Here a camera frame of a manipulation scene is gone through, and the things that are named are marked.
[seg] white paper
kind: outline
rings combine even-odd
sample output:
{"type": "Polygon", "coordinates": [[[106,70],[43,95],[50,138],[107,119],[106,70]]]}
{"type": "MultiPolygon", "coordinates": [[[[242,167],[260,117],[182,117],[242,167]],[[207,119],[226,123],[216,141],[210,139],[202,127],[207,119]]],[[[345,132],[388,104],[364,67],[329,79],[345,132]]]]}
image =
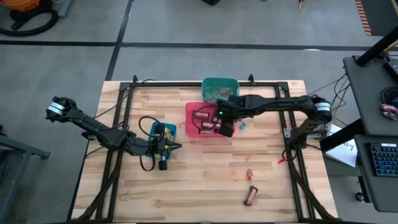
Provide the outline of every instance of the white paper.
{"type": "MultiPolygon", "coordinates": [[[[341,130],[341,128],[331,124],[329,125],[327,136],[331,136],[333,133],[336,133],[339,130],[341,130]]],[[[355,145],[355,140],[352,139],[335,147],[334,149],[330,149],[325,153],[325,155],[351,167],[355,167],[357,153],[358,150],[355,145]]]]}

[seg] vacuum hose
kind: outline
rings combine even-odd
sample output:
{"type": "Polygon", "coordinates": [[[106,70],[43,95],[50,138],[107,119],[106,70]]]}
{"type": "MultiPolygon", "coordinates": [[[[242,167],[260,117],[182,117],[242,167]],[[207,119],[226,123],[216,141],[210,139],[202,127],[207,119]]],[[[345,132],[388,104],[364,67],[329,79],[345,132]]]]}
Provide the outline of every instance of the vacuum hose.
{"type": "Polygon", "coordinates": [[[54,9],[52,9],[51,7],[40,7],[40,6],[36,9],[27,12],[11,11],[11,17],[15,20],[15,23],[11,26],[12,30],[6,30],[0,28],[0,34],[9,35],[13,37],[27,37],[31,35],[41,34],[51,29],[58,21],[58,13],[54,9]],[[52,15],[51,19],[46,24],[31,30],[17,31],[31,18],[43,13],[50,13],[52,15]]]}

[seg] black floor stripe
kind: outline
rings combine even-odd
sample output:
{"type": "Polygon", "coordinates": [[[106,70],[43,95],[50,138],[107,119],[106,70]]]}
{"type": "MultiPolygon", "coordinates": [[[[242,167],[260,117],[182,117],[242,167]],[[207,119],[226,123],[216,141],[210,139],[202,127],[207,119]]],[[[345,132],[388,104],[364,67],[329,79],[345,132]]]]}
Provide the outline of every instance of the black floor stripe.
{"type": "Polygon", "coordinates": [[[131,8],[132,8],[132,2],[134,2],[134,0],[129,0],[129,2],[127,3],[126,12],[124,12],[123,21],[120,26],[118,39],[116,41],[116,46],[113,49],[111,61],[109,63],[109,67],[108,67],[108,71],[106,72],[105,81],[112,80],[114,68],[116,66],[116,61],[118,60],[118,57],[119,57],[121,43],[123,41],[124,34],[126,33],[127,23],[129,22],[130,12],[131,12],[131,8]]]}
{"type": "Polygon", "coordinates": [[[322,45],[264,45],[264,44],[184,44],[184,43],[122,43],[121,47],[142,48],[186,48],[186,49],[258,49],[258,50],[333,50],[333,51],[367,51],[369,47],[355,46],[322,46],[322,45]]]}
{"type": "Polygon", "coordinates": [[[0,45],[33,45],[33,46],[75,46],[75,47],[113,47],[115,42],[74,42],[74,41],[21,41],[0,40],[0,45]]]}

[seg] black hose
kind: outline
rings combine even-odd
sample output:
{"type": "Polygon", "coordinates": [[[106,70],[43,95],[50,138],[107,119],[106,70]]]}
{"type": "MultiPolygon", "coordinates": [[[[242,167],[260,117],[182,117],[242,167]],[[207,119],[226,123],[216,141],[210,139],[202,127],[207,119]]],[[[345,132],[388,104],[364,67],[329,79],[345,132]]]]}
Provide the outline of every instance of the black hose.
{"type": "Polygon", "coordinates": [[[33,17],[43,14],[43,13],[50,13],[52,16],[51,16],[51,19],[46,24],[42,25],[41,27],[31,29],[31,30],[25,30],[25,31],[12,31],[12,30],[6,30],[6,29],[0,28],[0,34],[9,35],[9,36],[13,36],[13,37],[27,37],[27,36],[31,36],[31,35],[41,34],[45,31],[51,29],[58,21],[58,13],[50,7],[38,8],[38,9],[34,9],[30,12],[26,12],[16,22],[16,23],[18,23],[18,25],[20,27],[23,24],[25,24],[27,21],[32,19],[33,17]]]}

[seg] blue container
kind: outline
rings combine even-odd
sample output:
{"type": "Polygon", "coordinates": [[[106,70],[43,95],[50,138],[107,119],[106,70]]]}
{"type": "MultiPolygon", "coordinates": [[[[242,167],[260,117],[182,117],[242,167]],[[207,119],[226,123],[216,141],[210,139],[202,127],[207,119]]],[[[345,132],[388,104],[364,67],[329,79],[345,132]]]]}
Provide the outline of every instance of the blue container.
{"type": "MultiPolygon", "coordinates": [[[[171,137],[169,137],[169,140],[170,140],[170,141],[175,141],[175,137],[177,136],[177,127],[176,127],[176,125],[174,125],[174,124],[167,124],[167,123],[162,123],[162,124],[164,125],[164,128],[167,128],[167,129],[170,130],[171,137]]],[[[155,134],[155,126],[156,126],[156,125],[158,125],[157,122],[154,122],[154,123],[152,124],[152,127],[151,127],[151,129],[150,129],[150,133],[149,133],[151,136],[153,136],[153,135],[155,134]]],[[[151,140],[152,140],[152,138],[151,138],[151,137],[148,137],[148,142],[149,142],[149,144],[150,144],[151,140]]],[[[168,161],[168,160],[170,159],[171,154],[172,154],[172,153],[170,152],[169,156],[166,157],[166,161],[168,161]]],[[[155,154],[155,158],[156,158],[156,159],[160,159],[160,155],[159,155],[159,154],[155,154]]]]}
{"type": "Polygon", "coordinates": [[[228,100],[230,95],[239,96],[239,82],[234,78],[205,78],[201,83],[204,101],[228,100]]]}

